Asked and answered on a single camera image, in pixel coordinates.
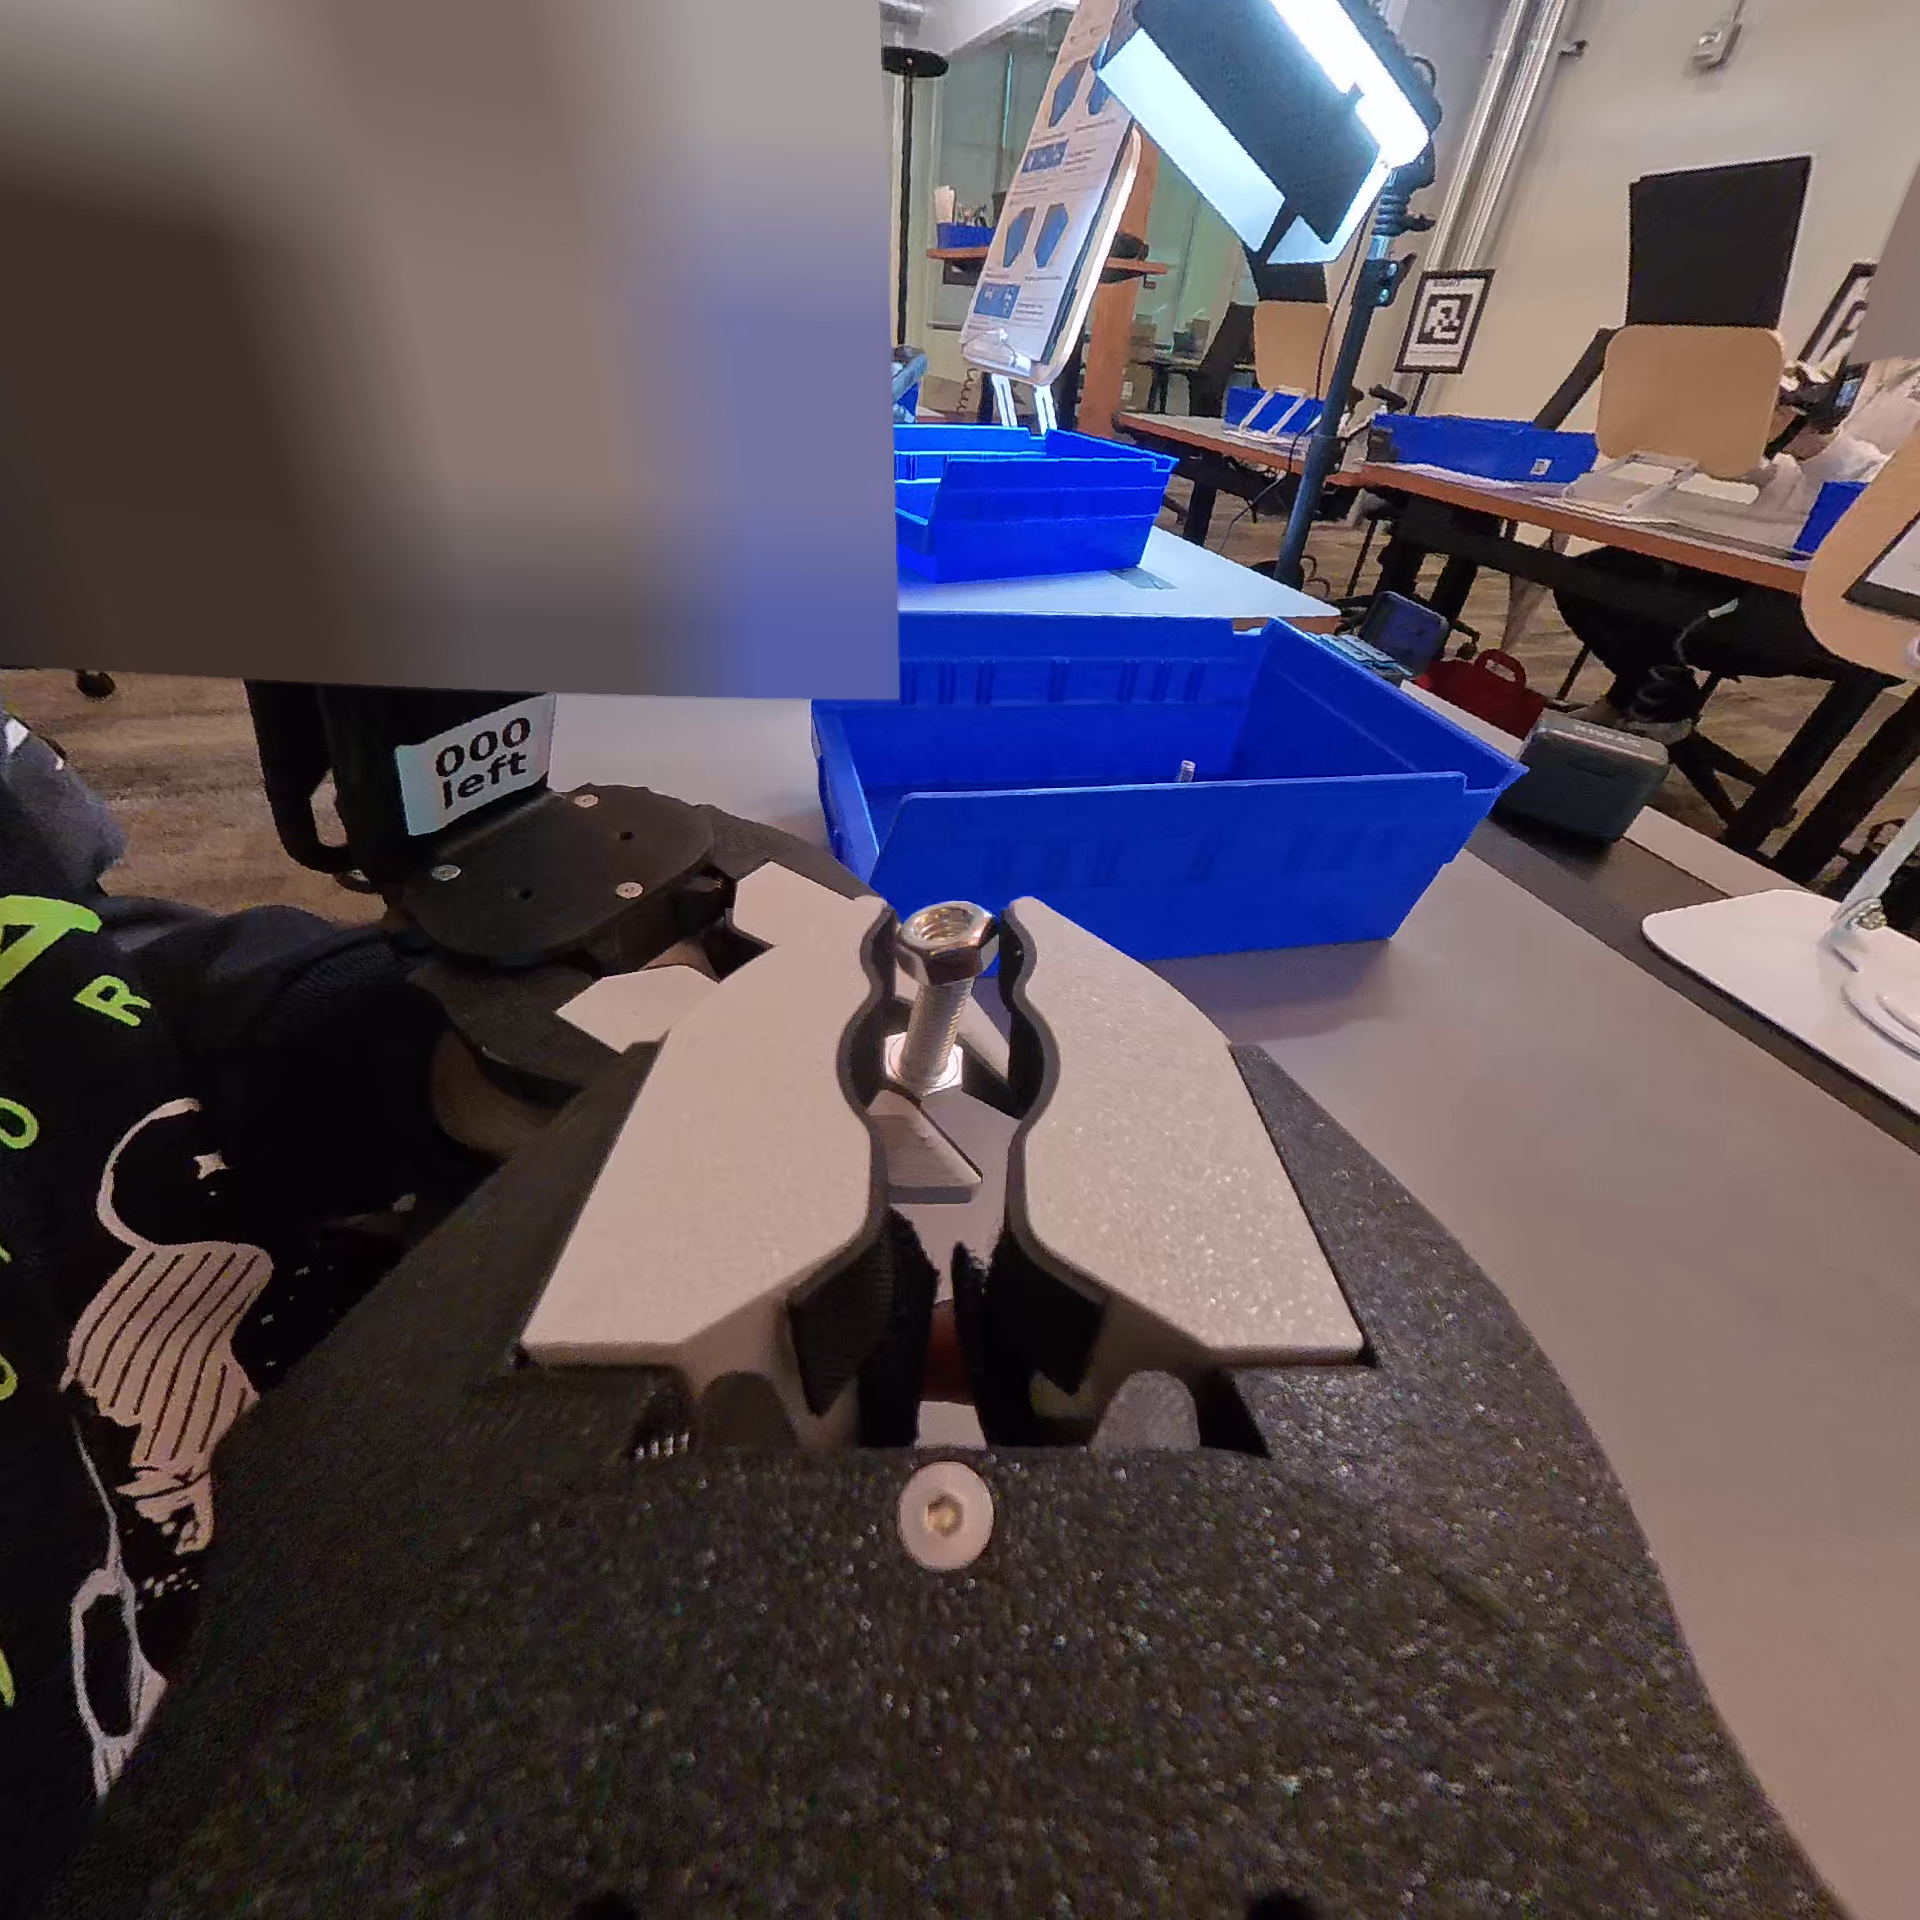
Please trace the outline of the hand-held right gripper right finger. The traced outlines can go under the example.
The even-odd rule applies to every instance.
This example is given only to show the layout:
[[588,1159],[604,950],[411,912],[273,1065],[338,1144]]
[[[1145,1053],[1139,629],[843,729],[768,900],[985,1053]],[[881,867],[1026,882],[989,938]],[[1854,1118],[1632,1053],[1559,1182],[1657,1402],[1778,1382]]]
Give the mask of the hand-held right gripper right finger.
[[1142,1371],[1356,1367],[1365,1331],[1223,1029],[1036,897],[998,919],[1022,1106],[986,1356],[1038,1412]]

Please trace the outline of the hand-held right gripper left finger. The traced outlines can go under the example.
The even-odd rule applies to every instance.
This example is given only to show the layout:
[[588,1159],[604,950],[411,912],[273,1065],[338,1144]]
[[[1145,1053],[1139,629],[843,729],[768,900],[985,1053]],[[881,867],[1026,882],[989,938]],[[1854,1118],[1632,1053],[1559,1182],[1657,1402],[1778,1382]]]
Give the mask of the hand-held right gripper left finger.
[[653,1367],[693,1398],[755,1379],[780,1412],[919,1412],[937,1271],[869,1118],[891,1002],[872,960],[777,947],[649,1044],[524,1356]]

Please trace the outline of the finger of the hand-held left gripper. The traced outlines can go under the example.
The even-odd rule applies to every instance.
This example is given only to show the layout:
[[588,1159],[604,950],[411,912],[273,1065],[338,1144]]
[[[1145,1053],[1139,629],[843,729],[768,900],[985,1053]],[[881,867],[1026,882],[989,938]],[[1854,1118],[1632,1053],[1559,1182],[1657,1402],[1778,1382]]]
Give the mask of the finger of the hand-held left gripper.
[[[643,973],[610,976],[560,1004],[560,1022],[588,1033],[613,1051],[632,1044],[661,1044],[674,1024],[712,998],[724,985],[689,967],[661,967]],[[901,1033],[884,1035],[884,1070],[877,1079],[869,1118],[884,1147],[884,1165],[892,1204],[967,1204],[985,1188],[981,1168],[949,1138],[938,1118],[924,1103],[932,1093],[956,1093],[967,1073],[967,1049],[950,1044],[949,1065],[928,1088],[895,1079]]]
[[892,979],[892,925],[892,909],[869,891],[846,897],[821,879],[764,862],[735,879],[720,938],[720,976],[729,979],[777,947],[824,943],[830,956],[872,960],[877,979]]

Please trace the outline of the silver hex bolt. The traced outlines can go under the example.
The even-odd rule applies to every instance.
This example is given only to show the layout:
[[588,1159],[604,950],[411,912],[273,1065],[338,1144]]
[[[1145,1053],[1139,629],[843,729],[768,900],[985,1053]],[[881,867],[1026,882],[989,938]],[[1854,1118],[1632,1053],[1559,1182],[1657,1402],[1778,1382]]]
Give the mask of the silver hex bolt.
[[959,1033],[979,979],[979,969],[945,969],[915,980],[905,1029],[891,1051],[891,1075],[908,1099],[964,1088],[967,1060]]

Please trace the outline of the person's left forearm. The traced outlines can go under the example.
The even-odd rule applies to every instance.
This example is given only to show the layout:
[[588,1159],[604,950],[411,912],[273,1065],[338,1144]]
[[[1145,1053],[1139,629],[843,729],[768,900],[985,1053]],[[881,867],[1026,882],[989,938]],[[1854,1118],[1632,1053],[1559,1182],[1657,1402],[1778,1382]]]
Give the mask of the person's left forearm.
[[436,1118],[449,1022],[386,932],[292,906],[195,916],[138,973],[269,1246],[402,1200],[440,1216],[491,1174]]

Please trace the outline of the grey tool case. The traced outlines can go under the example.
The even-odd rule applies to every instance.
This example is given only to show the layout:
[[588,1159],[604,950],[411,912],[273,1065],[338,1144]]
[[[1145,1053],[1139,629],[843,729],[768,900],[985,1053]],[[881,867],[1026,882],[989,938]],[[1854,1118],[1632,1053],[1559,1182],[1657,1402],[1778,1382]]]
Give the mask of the grey tool case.
[[1610,844],[1668,776],[1668,748],[1641,733],[1541,711],[1519,741],[1524,776],[1494,803],[1498,821]]

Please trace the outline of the black printed shirt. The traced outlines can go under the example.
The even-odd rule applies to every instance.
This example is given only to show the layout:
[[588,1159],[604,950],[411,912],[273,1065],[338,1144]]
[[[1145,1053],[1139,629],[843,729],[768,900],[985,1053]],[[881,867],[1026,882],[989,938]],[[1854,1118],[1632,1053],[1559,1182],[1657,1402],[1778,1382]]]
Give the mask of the black printed shirt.
[[131,1766],[201,1610],[227,1432],[397,1261],[391,1210],[269,1246],[142,980],[203,909],[2,715],[2,1914]]

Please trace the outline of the red bag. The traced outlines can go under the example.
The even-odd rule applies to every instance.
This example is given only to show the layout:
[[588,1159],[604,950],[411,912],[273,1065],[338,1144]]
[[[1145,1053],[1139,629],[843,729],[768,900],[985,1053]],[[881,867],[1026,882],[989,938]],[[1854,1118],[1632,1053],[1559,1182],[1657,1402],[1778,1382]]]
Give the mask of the red bag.
[[1439,658],[1414,683],[1514,739],[1533,733],[1549,711],[1549,695],[1528,683],[1524,661],[1504,649]]

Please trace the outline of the dark blue bag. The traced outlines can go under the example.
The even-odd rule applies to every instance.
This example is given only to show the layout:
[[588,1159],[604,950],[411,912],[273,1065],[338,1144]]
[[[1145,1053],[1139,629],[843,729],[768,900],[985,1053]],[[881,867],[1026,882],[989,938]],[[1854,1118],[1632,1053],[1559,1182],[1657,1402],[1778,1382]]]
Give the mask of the dark blue bag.
[[1408,678],[1444,655],[1452,634],[1447,616],[1390,587],[1375,592],[1356,621],[1356,642],[1392,661]]

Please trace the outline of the white sign stand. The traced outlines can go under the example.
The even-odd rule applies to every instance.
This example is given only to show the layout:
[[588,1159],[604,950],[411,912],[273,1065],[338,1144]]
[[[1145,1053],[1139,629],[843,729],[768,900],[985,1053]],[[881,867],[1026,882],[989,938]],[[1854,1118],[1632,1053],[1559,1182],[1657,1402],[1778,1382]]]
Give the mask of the white sign stand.
[[1918,818],[1831,903],[1764,891],[1646,916],[1645,943],[1858,1084],[1918,1113],[1918,938],[1888,893],[1918,851]]

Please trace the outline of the roll-up banner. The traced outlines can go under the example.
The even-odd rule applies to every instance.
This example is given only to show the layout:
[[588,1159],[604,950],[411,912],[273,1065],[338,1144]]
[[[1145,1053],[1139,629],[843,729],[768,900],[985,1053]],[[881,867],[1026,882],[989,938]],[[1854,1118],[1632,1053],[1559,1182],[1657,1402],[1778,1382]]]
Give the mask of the roll-up banner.
[[964,359],[1048,389],[1087,325],[1139,172],[1139,129],[1106,82],[1125,2],[1081,2],[1015,170],[964,321]]

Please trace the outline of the long wooden desk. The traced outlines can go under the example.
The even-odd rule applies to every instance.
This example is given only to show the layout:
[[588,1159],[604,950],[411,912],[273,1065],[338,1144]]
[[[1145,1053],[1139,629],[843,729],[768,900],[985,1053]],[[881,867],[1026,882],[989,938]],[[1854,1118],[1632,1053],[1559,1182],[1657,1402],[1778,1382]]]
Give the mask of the long wooden desk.
[[[1291,488],[1304,460],[1296,450],[1247,438],[1220,422],[1122,413],[1117,429],[1149,447],[1178,457],[1193,485],[1187,531],[1202,535],[1212,524],[1212,500],[1233,495],[1242,502],[1272,488]],[[1803,607],[1811,564],[1782,555],[1756,555],[1690,527],[1620,522],[1585,508],[1563,491],[1498,488],[1447,468],[1365,463],[1335,468],[1331,495],[1378,495],[1386,502],[1390,541],[1380,583],[1405,592],[1420,580],[1427,561],[1439,556],[1432,607],[1456,618],[1482,571],[1498,571],[1535,587],[1571,587],[1622,612],[1682,626],[1709,607],[1702,587],[1665,587],[1645,580],[1586,580],[1578,564],[1550,546],[1525,546],[1516,527],[1645,555],[1668,569],[1687,569],[1730,580],[1739,601],[1761,607]],[[1753,853],[1795,883],[1814,883],[1850,847],[1868,815],[1918,766],[1918,708],[1910,695],[1894,695],[1894,680],[1858,663],[1822,658],[1814,672],[1825,683],[1811,719],[1791,735],[1775,762],[1761,771],[1741,803],[1721,803],[1723,842]],[[1850,735],[1890,699],[1894,708],[1854,750]]]

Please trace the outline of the black floor lamp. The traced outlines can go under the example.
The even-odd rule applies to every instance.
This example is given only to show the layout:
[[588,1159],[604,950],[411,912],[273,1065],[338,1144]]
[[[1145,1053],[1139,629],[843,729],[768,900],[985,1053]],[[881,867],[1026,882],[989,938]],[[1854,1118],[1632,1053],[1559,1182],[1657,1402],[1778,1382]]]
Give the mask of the black floor lamp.
[[949,75],[949,56],[915,45],[884,45],[881,69],[895,82],[895,342],[908,334],[913,217],[915,217],[915,90]]

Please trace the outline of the studio light on stand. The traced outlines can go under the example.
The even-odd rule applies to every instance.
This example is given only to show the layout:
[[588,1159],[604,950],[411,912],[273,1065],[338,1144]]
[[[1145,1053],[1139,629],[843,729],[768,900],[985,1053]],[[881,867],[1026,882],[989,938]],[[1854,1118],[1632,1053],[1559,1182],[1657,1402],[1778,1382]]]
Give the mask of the studio light on stand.
[[1392,249],[1430,227],[1412,203],[1434,180],[1434,82],[1369,2],[1122,2],[1095,69],[1255,275],[1335,264],[1365,227],[1278,551],[1296,587],[1373,319],[1408,268]]

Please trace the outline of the black monitor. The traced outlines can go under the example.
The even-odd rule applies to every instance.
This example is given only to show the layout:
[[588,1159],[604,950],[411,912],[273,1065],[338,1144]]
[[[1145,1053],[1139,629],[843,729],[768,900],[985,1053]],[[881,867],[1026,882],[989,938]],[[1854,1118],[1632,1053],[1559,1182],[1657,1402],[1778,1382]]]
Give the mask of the black monitor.
[[1636,180],[1622,325],[1775,331],[1808,182],[1811,157]]

